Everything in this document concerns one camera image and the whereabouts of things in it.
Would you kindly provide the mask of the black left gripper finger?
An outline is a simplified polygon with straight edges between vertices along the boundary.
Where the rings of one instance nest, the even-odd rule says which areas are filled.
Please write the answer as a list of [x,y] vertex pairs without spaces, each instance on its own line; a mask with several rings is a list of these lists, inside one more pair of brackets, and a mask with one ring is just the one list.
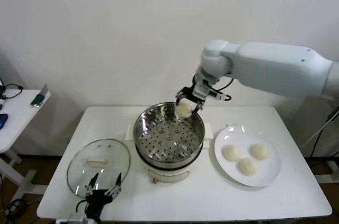
[[90,180],[90,182],[85,185],[85,189],[86,189],[86,194],[85,196],[89,196],[93,194],[93,190],[95,189],[95,184],[98,178],[98,173],[96,173]]
[[120,173],[118,178],[117,178],[117,180],[116,180],[116,182],[115,182],[115,184],[106,191],[105,195],[107,195],[107,196],[118,196],[120,194],[120,192],[121,192],[121,183],[122,183],[121,175],[122,174]]

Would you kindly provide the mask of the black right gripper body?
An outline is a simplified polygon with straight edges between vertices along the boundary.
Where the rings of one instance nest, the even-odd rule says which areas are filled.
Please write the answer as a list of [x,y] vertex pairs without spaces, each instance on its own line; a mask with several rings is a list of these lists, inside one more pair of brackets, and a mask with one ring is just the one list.
[[208,74],[195,74],[192,78],[192,85],[190,87],[184,86],[178,92],[185,94],[185,99],[194,103],[198,101],[205,102],[209,96],[209,84],[212,83],[212,76]]

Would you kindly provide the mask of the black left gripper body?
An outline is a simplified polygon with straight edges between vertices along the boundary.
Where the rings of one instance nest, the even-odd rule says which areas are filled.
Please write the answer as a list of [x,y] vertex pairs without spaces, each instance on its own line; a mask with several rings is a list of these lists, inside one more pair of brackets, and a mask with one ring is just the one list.
[[88,218],[99,218],[102,210],[106,204],[113,201],[114,192],[108,190],[94,190],[88,192],[85,199],[88,206],[85,209],[86,216]]

